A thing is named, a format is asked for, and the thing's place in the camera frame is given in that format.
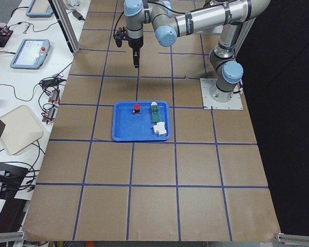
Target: robotic arm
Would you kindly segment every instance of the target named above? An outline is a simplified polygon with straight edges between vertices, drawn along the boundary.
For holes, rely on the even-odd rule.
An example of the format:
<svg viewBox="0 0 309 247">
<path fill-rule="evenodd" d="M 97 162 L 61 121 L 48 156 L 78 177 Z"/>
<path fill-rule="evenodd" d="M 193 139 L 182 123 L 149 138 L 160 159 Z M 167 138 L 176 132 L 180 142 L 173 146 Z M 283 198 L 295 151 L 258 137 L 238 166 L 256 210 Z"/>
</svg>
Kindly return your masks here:
<svg viewBox="0 0 309 247">
<path fill-rule="evenodd" d="M 215 100 L 226 102 L 243 75 L 241 65 L 232 60 L 243 22 L 260 15 L 269 3 L 270 0 L 206 0 L 203 8 L 172 17 L 169 1 L 125 0 L 126 29 L 119 28 L 114 38 L 118 47 L 122 40 L 128 41 L 134 66 L 138 68 L 143 24 L 152 23 L 162 46 L 173 45 L 180 36 L 223 25 L 219 43 L 210 52 L 210 61 L 218 75 L 212 94 Z"/>
</svg>

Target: blue plastic tray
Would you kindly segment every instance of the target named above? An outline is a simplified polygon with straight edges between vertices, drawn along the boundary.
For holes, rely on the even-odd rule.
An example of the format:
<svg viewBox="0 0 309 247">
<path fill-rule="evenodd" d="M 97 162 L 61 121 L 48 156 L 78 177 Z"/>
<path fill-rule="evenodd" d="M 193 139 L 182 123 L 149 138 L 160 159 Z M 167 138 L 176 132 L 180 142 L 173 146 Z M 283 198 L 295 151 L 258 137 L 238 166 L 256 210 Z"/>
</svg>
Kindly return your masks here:
<svg viewBox="0 0 309 247">
<path fill-rule="evenodd" d="M 152 101 L 119 101 L 113 108 L 112 138 L 116 142 L 161 141 L 170 138 L 169 107 L 166 101 L 158 104 L 160 121 L 165 122 L 166 135 L 159 136 L 153 132 L 151 119 Z M 133 114 L 134 104 L 140 104 L 141 112 Z"/>
</svg>

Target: blue framed tablet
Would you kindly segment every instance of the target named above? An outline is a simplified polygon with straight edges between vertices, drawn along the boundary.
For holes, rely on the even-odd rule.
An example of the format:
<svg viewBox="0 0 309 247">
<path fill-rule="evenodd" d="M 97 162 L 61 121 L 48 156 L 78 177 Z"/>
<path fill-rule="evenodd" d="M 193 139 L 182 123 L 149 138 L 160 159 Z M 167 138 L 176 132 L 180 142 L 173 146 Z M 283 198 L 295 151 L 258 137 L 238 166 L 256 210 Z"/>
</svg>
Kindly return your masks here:
<svg viewBox="0 0 309 247">
<path fill-rule="evenodd" d="M 51 17 L 52 14 L 48 0 L 32 0 L 26 11 L 28 17 Z"/>
<path fill-rule="evenodd" d="M 23 39 L 10 67 L 38 69 L 45 61 L 49 49 L 49 40 Z"/>
</svg>

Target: metal base plate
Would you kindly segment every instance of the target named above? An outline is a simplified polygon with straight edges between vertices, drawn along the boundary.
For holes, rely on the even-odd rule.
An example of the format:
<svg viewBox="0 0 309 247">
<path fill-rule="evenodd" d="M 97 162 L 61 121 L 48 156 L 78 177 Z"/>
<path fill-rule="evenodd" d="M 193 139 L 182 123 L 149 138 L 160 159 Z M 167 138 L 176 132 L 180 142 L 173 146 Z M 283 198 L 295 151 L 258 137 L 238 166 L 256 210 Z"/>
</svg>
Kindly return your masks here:
<svg viewBox="0 0 309 247">
<path fill-rule="evenodd" d="M 215 109 L 215 110 L 242 110 L 243 104 L 240 94 L 234 94 L 231 100 L 226 103 L 217 102 L 210 95 L 210 88 L 216 83 L 217 79 L 206 79 L 200 78 L 202 102 L 204 109 Z"/>
</svg>

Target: blue joint cap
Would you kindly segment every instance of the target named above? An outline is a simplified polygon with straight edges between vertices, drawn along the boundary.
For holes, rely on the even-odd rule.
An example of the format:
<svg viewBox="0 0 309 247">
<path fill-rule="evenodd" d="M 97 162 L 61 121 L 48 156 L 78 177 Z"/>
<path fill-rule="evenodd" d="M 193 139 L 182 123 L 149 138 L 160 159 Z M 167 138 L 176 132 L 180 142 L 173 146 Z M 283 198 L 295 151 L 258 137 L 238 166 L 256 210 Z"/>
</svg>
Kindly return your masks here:
<svg viewBox="0 0 309 247">
<path fill-rule="evenodd" d="M 177 39 L 176 31 L 170 26 L 157 28 L 155 34 L 159 44 L 165 47 L 173 45 Z"/>
<path fill-rule="evenodd" d="M 167 8 L 171 9 L 170 1 L 162 1 L 162 2 L 163 2 L 163 4 L 164 4 Z M 173 15 L 173 13 L 172 13 L 170 10 L 167 10 L 167 14 L 168 14 L 169 17 L 172 17 L 172 15 Z"/>
<path fill-rule="evenodd" d="M 124 14 L 125 16 L 135 16 L 143 9 L 142 0 L 125 0 Z"/>
<path fill-rule="evenodd" d="M 237 84 L 241 80 L 243 73 L 243 67 L 236 61 L 228 61 L 223 65 L 222 75 L 230 84 Z"/>
</svg>

